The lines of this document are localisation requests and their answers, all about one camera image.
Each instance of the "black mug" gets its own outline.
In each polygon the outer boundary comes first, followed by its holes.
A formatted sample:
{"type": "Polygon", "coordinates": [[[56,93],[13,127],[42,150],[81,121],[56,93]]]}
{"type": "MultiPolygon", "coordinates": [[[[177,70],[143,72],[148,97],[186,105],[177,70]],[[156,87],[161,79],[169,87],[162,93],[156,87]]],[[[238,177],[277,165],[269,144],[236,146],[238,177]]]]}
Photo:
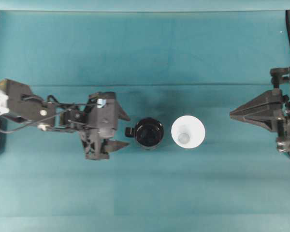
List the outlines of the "black mug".
{"type": "Polygon", "coordinates": [[[126,137],[135,140],[145,149],[155,149],[163,138],[163,125],[153,118],[144,118],[139,121],[134,128],[127,127],[126,137]]]}

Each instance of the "cup handle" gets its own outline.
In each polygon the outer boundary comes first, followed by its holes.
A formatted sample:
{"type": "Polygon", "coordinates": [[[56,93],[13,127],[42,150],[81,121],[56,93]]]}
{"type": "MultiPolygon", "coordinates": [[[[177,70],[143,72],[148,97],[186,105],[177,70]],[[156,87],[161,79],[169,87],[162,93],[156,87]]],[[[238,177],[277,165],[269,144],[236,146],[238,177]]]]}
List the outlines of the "cup handle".
{"type": "Polygon", "coordinates": [[[129,138],[133,138],[134,137],[134,128],[126,127],[125,136],[129,137],[129,138]]]}

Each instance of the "teal cloth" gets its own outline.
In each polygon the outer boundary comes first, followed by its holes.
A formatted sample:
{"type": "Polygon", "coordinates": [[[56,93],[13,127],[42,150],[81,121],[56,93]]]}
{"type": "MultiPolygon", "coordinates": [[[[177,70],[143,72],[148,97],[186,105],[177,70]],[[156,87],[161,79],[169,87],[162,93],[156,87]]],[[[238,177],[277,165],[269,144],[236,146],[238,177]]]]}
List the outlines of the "teal cloth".
{"type": "Polygon", "coordinates": [[[85,159],[77,133],[7,135],[0,232],[290,232],[290,158],[274,133],[229,119],[271,89],[271,67],[289,65],[283,11],[1,12],[0,80],[62,102],[114,91],[131,122],[116,134],[130,145],[103,161],[85,159]],[[200,147],[172,141],[181,115],[204,123],[200,147]],[[165,128],[153,151],[123,135],[145,116],[165,128]]]}
{"type": "Polygon", "coordinates": [[[0,0],[7,11],[214,12],[290,9],[290,0],[0,0]]]}

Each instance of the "white cup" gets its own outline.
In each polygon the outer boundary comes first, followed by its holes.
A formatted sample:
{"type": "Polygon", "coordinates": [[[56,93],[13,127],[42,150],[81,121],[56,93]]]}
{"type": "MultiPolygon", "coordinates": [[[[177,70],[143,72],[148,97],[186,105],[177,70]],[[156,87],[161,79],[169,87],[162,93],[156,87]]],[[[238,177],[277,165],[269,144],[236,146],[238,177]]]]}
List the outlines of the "white cup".
{"type": "Polygon", "coordinates": [[[205,127],[198,118],[185,115],[175,120],[171,134],[177,145],[183,148],[195,148],[204,141],[205,127]]]}

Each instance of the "black wire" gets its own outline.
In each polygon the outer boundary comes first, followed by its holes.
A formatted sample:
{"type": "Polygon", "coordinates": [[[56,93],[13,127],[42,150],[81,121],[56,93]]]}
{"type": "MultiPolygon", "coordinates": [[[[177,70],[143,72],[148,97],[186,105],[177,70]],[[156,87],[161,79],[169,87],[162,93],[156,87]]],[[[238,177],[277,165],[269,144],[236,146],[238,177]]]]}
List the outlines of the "black wire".
{"type": "Polygon", "coordinates": [[[51,99],[52,99],[54,102],[59,103],[58,100],[57,100],[57,98],[54,97],[54,95],[48,95],[48,96],[47,96],[47,101],[48,101],[48,102],[51,102],[51,99]]]}
{"type": "Polygon", "coordinates": [[[30,95],[22,98],[23,101],[28,101],[28,100],[37,100],[39,102],[43,102],[43,99],[37,95],[30,95]]]}
{"type": "Polygon", "coordinates": [[[25,127],[31,126],[31,125],[33,125],[33,124],[36,124],[36,123],[39,123],[39,122],[43,122],[43,121],[46,121],[46,120],[52,119],[52,118],[54,118],[54,117],[56,117],[56,116],[58,116],[58,115],[60,115],[60,114],[62,114],[62,113],[64,113],[64,112],[67,112],[68,110],[71,110],[71,109],[74,108],[75,106],[81,106],[81,105],[85,105],[85,106],[94,106],[94,105],[97,105],[97,104],[96,104],[96,103],[93,103],[93,104],[84,104],[84,103],[72,104],[70,107],[66,108],[65,110],[62,110],[62,111],[60,111],[59,113],[56,113],[56,114],[51,115],[51,116],[49,116],[49,117],[43,118],[43,119],[38,120],[38,121],[33,121],[33,122],[31,122],[31,123],[28,123],[28,124],[26,124],[26,125],[24,125],[24,126],[21,126],[21,127],[15,128],[15,129],[13,129],[13,130],[6,130],[6,131],[5,131],[5,130],[0,129],[0,132],[1,132],[1,133],[4,133],[4,134],[10,134],[10,133],[13,133],[13,132],[19,131],[19,130],[25,128],[25,127]]]}

